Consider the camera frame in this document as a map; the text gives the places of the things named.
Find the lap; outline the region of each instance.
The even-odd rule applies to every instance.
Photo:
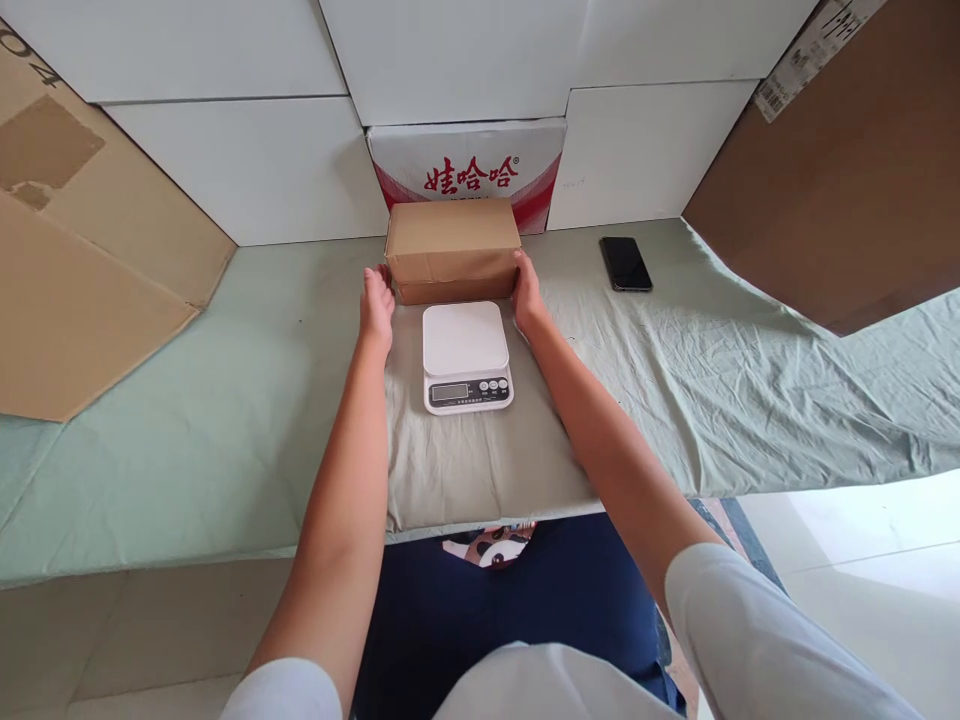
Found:
[[[357,715],[403,707],[430,717],[467,670],[516,641],[582,650],[661,697],[669,685],[657,663],[654,601],[600,513],[540,523],[520,556],[497,570],[451,555],[438,539],[385,548]]]

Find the brown cardboard panel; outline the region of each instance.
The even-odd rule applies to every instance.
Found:
[[[960,3],[888,0],[772,123],[751,103],[684,218],[839,334],[960,285]]]
[[[197,311],[0,193],[0,413],[68,420]]]
[[[0,189],[205,307],[236,245],[102,111],[44,84],[53,73],[25,44],[4,45]]]
[[[385,254],[398,283],[506,277],[520,234],[507,198],[398,203]]]
[[[103,138],[44,95],[0,125],[0,189],[43,210],[51,200],[46,188],[62,190],[103,146]]]
[[[515,275],[516,268],[509,277],[398,285],[397,294],[404,305],[494,300],[510,297],[513,293]]]

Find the kitchen scale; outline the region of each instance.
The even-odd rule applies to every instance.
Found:
[[[423,312],[423,404],[434,415],[500,410],[513,402],[500,308],[474,302]]]

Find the tiled floor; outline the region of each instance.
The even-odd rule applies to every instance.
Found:
[[[929,720],[956,717],[960,471],[741,503],[803,610]],[[0,718],[215,718],[288,571],[252,561],[0,593]]]

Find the red chinese text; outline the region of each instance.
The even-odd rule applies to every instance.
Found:
[[[477,167],[477,156],[474,155],[470,158],[467,169],[457,173],[457,185],[463,185],[466,182],[468,190],[476,191],[480,189],[480,178],[482,177],[487,177],[487,173]]]
[[[423,189],[436,192],[439,186],[439,190],[443,195],[455,195],[457,188],[453,185],[453,163],[450,162],[450,158],[445,157],[443,164],[443,171],[434,168],[432,177],[430,173],[427,173],[427,181],[423,184]]]
[[[517,172],[510,167],[510,156],[504,159],[503,164],[500,166],[499,170],[490,171],[490,181],[497,181],[497,187],[509,187],[510,186],[510,177],[515,176]]]

